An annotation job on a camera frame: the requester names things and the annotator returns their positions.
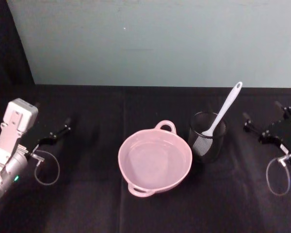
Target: black tablecloth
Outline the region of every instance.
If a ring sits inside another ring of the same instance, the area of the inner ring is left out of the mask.
[[[204,166],[193,163],[176,188],[141,199],[128,192],[122,179],[117,153],[128,136],[168,119],[187,139],[190,117],[199,111],[218,112],[229,91],[43,85],[0,89],[0,123],[10,100],[41,104],[24,146],[62,126],[68,116],[77,119],[65,140],[42,147],[59,159],[59,181],[40,186],[33,178],[36,162],[30,161],[0,199],[0,232],[291,233],[291,190],[278,198],[265,180],[268,162],[281,153],[245,133],[242,116],[247,112],[264,126],[278,120],[282,113],[274,101],[291,106],[291,89],[243,88],[225,116],[228,133],[218,160]],[[55,168],[46,158],[44,179],[54,178]],[[274,168],[271,176],[285,188],[282,169]]]

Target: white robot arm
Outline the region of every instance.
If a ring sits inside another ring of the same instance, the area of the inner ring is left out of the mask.
[[[38,109],[21,99],[8,103],[0,125],[0,198],[27,165],[28,151],[19,141],[33,126],[37,115]]]

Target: wall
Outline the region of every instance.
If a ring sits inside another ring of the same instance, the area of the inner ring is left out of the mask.
[[[8,0],[36,83],[291,87],[291,0]]]

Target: white spatula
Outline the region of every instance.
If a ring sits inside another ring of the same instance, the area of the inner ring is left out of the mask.
[[[234,100],[238,96],[242,86],[243,86],[243,83],[239,82],[233,87],[233,89],[229,93],[227,99],[225,100],[220,112],[218,113],[217,117],[213,121],[211,127],[207,131],[202,132],[202,135],[209,136],[209,137],[213,136],[213,131],[215,130],[215,128],[219,124],[219,122],[222,119],[222,117],[224,116],[224,114],[227,112],[229,107],[232,105],[232,103],[234,102]],[[193,149],[195,151],[197,151],[200,156],[203,156],[208,152],[211,145],[212,145],[211,138],[204,138],[204,137],[199,136],[193,144]]]

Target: spatula handle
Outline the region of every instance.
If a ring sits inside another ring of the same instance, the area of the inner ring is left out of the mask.
[[[229,107],[232,105],[232,103],[234,102],[234,100],[238,96],[239,92],[241,91],[242,86],[243,86],[242,82],[237,83],[233,87],[231,92],[229,93],[229,95],[228,95],[227,99],[225,100],[220,112],[218,113],[218,116],[216,117],[212,126],[210,127],[210,130],[212,132],[214,131],[215,127],[217,127],[218,123],[220,122],[220,120],[222,119],[224,114],[228,111]]]

